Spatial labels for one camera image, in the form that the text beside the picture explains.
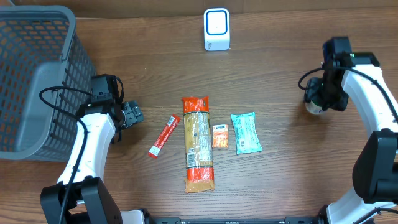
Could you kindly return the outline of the orange kleenex tissue pack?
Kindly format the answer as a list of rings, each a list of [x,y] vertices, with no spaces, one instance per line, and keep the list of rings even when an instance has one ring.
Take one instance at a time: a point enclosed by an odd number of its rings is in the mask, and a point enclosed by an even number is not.
[[[212,148],[227,149],[228,134],[229,134],[229,126],[227,124],[213,125]]]

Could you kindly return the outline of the green lid jar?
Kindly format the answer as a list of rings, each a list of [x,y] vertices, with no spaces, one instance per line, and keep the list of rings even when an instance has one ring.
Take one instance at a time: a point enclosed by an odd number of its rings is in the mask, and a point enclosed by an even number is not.
[[[321,115],[325,113],[325,110],[323,110],[321,106],[316,105],[313,101],[305,103],[305,107],[309,113],[314,115]]]

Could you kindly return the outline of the long spaghetti pasta package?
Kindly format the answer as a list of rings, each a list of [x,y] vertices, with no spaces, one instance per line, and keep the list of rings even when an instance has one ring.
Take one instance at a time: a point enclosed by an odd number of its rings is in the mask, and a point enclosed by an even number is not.
[[[208,97],[183,97],[187,193],[215,189]]]

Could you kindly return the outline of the red stick packet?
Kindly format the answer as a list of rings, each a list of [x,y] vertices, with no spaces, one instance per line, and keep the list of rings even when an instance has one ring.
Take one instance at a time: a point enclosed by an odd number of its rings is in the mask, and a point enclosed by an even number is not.
[[[177,127],[181,118],[176,114],[173,114],[168,120],[165,128],[160,133],[159,137],[153,144],[153,146],[149,149],[148,155],[154,159],[158,158],[161,149],[164,147],[170,135],[173,133],[174,129]]]

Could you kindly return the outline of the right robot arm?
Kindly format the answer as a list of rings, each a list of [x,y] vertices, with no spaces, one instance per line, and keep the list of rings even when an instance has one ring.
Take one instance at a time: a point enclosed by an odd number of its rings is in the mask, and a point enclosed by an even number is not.
[[[381,212],[397,213],[397,102],[371,52],[353,52],[348,37],[323,44],[321,78],[309,79],[303,102],[308,112],[344,111],[352,101],[364,123],[368,141],[352,172],[353,186],[325,205],[315,223],[373,223]]]

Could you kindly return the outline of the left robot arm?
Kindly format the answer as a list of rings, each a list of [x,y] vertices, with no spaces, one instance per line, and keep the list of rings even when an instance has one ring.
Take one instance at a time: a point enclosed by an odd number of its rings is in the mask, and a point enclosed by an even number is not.
[[[108,149],[121,131],[144,120],[136,101],[124,101],[115,75],[91,79],[88,99],[75,114],[77,134],[57,184],[45,187],[40,204],[48,223],[122,223],[121,211],[103,182]]]

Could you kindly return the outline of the teal wet wipes pack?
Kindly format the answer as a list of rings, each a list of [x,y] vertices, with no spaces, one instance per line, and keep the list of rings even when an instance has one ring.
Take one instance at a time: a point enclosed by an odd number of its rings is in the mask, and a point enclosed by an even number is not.
[[[236,135],[236,154],[261,152],[262,146],[256,132],[255,112],[232,114],[231,120]]]

